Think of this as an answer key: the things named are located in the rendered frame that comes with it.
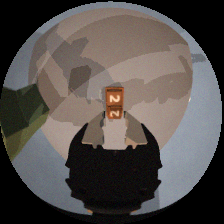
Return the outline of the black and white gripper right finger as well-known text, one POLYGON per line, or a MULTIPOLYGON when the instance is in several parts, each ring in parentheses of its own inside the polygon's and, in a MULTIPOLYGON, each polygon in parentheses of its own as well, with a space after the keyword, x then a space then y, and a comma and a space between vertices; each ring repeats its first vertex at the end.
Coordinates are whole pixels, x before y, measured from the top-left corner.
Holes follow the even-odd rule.
POLYGON ((133 145, 133 149, 149 153, 155 159, 158 169, 162 168, 159 146, 152 133, 127 111, 124 111, 124 118, 127 127, 125 145, 133 145))

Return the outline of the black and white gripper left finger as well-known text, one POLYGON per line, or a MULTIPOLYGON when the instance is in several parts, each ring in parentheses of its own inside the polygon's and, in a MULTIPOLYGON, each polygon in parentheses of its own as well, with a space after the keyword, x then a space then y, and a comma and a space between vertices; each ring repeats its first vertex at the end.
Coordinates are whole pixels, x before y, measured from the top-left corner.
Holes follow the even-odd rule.
POLYGON ((80 152, 92 148, 96 149, 97 144, 104 144, 104 131, 102 129, 104 118, 105 111, 102 111, 77 132, 69 146, 68 159, 65 163, 66 167, 70 169, 72 160, 80 152))

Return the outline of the brown wooden calendar cube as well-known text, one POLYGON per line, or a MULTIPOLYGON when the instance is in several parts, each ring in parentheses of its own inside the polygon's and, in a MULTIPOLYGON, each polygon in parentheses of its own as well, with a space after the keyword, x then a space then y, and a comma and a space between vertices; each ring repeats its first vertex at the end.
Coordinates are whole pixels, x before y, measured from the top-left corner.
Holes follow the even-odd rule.
POLYGON ((107 91, 107 105, 108 106, 121 106, 122 105, 122 91, 121 90, 108 90, 107 91))
POLYGON ((108 119, 121 119, 121 106, 108 106, 108 119))

